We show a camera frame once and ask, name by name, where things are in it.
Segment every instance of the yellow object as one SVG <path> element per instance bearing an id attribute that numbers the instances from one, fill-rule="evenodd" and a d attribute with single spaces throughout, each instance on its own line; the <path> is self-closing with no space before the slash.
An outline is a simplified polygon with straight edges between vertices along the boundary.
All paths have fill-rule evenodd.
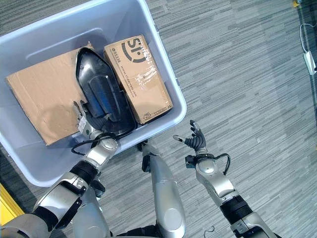
<path id="1" fill-rule="evenodd" d="M 11 221 L 13 218 L 24 214 L 22 209 L 18 206 L 18 204 L 16 204 L 2 184 L 0 184 L 0 213 L 1 226 Z"/>
<path id="2" fill-rule="evenodd" d="M 296 0 L 293 1 L 293 6 L 294 6 L 294 7 L 299 6 L 299 4 L 296 2 Z"/>

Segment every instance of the white cable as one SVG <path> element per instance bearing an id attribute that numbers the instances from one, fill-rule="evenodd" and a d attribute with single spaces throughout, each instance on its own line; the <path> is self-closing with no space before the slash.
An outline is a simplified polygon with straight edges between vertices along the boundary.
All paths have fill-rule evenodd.
<path id="1" fill-rule="evenodd" d="M 316 23 L 314 26 L 311 25 L 311 24 L 308 24 L 308 23 L 304 23 L 304 24 L 301 24 L 300 27 L 299 27 L 299 36 L 300 36 L 300 38 L 301 38 L 302 48 L 303 48 L 303 51 L 304 51 L 305 53 L 307 53 L 307 50 L 306 50 L 305 47 L 304 47 L 303 36 L 302 36 L 302 27 L 303 27 L 303 26 L 315 27 L 315 26 L 317 26 L 317 23 Z"/>

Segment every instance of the black cable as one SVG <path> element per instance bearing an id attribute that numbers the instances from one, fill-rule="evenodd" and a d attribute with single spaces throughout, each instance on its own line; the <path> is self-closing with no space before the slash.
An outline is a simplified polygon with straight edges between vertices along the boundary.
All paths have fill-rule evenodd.
<path id="1" fill-rule="evenodd" d="M 204 231 L 204 238 L 206 238 L 206 233 L 207 232 L 214 232 L 214 226 L 211 226 L 211 228 L 208 230 L 208 229 L 206 229 L 205 231 Z"/>
<path id="2" fill-rule="evenodd" d="M 76 151 L 75 149 L 76 149 L 77 147 L 80 147 L 80 146 L 85 145 L 85 144 L 99 142 L 99 141 L 101 141 L 101 140 L 106 139 L 107 137 L 115 139 L 114 136 L 113 136 L 113 133 L 103 133 L 103 136 L 102 136 L 101 138 L 96 138 L 96 139 L 94 139 L 94 140 L 85 140 L 85 141 L 79 142 L 77 145 L 74 145 L 74 146 L 71 148 L 71 152 L 74 153 L 74 154 L 77 154 L 77 155 L 84 156 L 84 155 L 85 155 L 84 153 L 78 152 L 78 151 Z"/>
<path id="3" fill-rule="evenodd" d="M 231 164 L 231 157 L 227 153 L 223 153 L 223 154 L 218 155 L 217 157 L 215 157 L 215 159 L 217 160 L 217 159 L 219 159 L 222 156 L 227 156 L 227 164 L 226 164 L 226 167 L 224 168 L 224 171 L 223 171 L 223 174 L 226 175 L 228 170 L 229 170 L 230 164 Z"/>
<path id="4" fill-rule="evenodd" d="M 114 134 L 114 133 L 112 133 L 112 132 L 103 132 L 103 133 L 101 133 L 101 134 L 99 134 L 96 138 L 95 138 L 95 142 L 93 142 L 92 144 L 91 144 L 91 149 L 92 148 L 94 148 L 96 145 L 97 145 L 97 143 L 98 143 L 98 139 L 100 139 L 100 138 L 104 138 L 104 137 L 110 137 L 110 138 L 112 138 L 112 139 L 114 139 L 114 140 L 117 140 L 118 139 L 118 137 Z"/>

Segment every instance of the gray carpet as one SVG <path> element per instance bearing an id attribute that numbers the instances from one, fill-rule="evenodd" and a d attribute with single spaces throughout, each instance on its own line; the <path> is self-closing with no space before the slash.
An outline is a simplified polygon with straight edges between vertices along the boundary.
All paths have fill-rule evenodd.
<path id="1" fill-rule="evenodd" d="M 84 0 L 2 0 L 5 34 Z M 249 205 L 284 238 L 317 237 L 316 88 L 302 58 L 301 22 L 316 23 L 317 2 L 304 0 L 148 0 L 187 102 L 183 122 L 152 143 L 177 177 L 187 238 L 233 238 L 205 188 L 187 171 L 189 148 L 172 139 L 190 135 L 189 119 L 205 132 L 213 154 L 229 153 L 228 177 Z M 317 59 L 316 31 L 307 42 Z M 131 148 L 102 173 L 100 201 L 115 234 L 155 222 L 150 175 Z M 25 211 L 45 189 L 30 184 L 1 154 L 1 183 Z M 71 226 L 52 237 L 73 237 Z"/>

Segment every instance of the printed logo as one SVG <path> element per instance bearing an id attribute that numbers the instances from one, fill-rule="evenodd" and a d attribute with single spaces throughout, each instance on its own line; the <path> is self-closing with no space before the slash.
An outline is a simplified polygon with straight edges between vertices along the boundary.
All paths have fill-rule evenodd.
<path id="1" fill-rule="evenodd" d="M 141 63 L 145 61 L 145 57 L 140 58 L 140 56 L 144 56 L 141 48 L 141 41 L 139 38 L 134 38 L 133 42 L 131 41 L 127 42 L 128 47 L 129 47 L 129 52 L 127 51 L 125 42 L 121 43 L 122 50 L 125 54 L 125 56 L 132 62 L 134 63 Z"/>
<path id="2" fill-rule="evenodd" d="M 151 114 L 150 113 L 145 113 L 143 116 L 144 120 L 148 120 L 151 118 Z"/>

